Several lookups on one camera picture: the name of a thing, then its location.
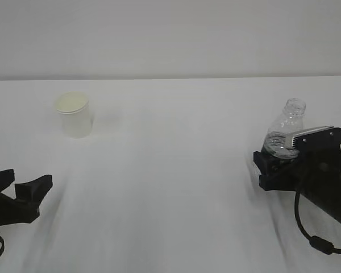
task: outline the white table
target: white table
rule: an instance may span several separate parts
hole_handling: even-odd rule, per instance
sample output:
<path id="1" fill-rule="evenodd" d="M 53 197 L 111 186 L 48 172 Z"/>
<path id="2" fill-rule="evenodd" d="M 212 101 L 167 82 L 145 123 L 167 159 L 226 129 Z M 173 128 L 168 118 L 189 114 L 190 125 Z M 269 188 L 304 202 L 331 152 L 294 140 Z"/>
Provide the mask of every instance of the white table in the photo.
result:
<path id="1" fill-rule="evenodd" d="M 84 139 L 53 110 L 71 90 L 95 110 Z M 0 82 L 0 170 L 54 183 L 35 222 L 0 228 L 0 273 L 341 272 L 302 237 L 294 194 L 249 174 L 289 97 L 306 127 L 341 127 L 341 77 Z M 301 214 L 341 247 L 331 217 L 305 199 Z"/>

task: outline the paper cup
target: paper cup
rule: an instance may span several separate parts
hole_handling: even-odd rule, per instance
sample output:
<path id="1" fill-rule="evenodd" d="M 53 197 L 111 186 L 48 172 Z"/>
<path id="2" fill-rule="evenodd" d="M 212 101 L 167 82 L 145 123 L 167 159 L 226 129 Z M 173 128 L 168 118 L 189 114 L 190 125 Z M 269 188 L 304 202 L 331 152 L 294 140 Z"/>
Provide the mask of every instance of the paper cup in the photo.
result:
<path id="1" fill-rule="evenodd" d="M 57 99 L 55 107 L 62 119 L 62 127 L 66 135 L 71 138 L 83 138 L 91 133 L 89 100 L 85 94 L 65 93 Z"/>

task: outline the black plastic part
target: black plastic part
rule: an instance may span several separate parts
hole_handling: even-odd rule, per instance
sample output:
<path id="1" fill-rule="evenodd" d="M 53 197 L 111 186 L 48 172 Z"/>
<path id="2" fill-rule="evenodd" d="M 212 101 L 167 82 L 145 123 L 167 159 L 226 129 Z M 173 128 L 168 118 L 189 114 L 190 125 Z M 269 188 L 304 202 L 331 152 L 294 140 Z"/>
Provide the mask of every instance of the black plastic part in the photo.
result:
<path id="1" fill-rule="evenodd" d="M 7 169 L 0 172 L 0 192 L 9 187 L 14 182 L 14 170 Z"/>
<path id="2" fill-rule="evenodd" d="M 14 170 L 0 172 L 0 226 L 15 223 L 31 223 L 39 216 L 39 205 L 53 186 L 52 176 L 44 175 L 34 181 L 15 185 L 16 199 L 1 193 L 14 181 Z M 0 256 L 4 252 L 4 240 L 0 236 Z"/>
<path id="3" fill-rule="evenodd" d="M 341 145 L 341 128 L 331 128 L 310 135 L 299 136 L 293 147 L 300 153 L 316 152 Z"/>
<path id="4" fill-rule="evenodd" d="M 288 172 L 298 161 L 280 160 L 266 152 L 254 152 L 254 163 L 260 170 L 259 186 L 265 191 L 295 191 L 296 180 Z"/>
<path id="5" fill-rule="evenodd" d="M 311 239 L 309 240 L 309 243 L 311 247 L 327 255 L 331 255 L 334 252 L 334 245 L 331 242 L 322 239 L 318 236 L 312 236 Z"/>
<path id="6" fill-rule="evenodd" d="M 0 183 L 10 185 L 13 182 L 8 173 L 9 170 L 0 172 Z M 39 205 L 52 186 L 52 176 L 45 175 L 32 182 L 16 184 L 16 199 L 0 192 L 0 226 L 31 223 L 37 219 Z"/>

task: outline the clear plastic bottle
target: clear plastic bottle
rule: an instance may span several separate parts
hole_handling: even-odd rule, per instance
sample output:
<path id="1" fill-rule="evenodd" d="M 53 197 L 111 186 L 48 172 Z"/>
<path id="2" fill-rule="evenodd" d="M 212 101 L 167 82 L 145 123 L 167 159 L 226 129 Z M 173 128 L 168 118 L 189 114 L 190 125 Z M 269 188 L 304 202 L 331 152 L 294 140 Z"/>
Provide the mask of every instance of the clear plastic bottle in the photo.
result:
<path id="1" fill-rule="evenodd" d="M 303 129 L 303 116 L 306 104 L 297 98 L 290 98 L 282 114 L 272 123 L 265 137 L 263 150 L 281 159 L 293 159 L 298 156 L 295 149 L 284 147 L 286 134 Z"/>

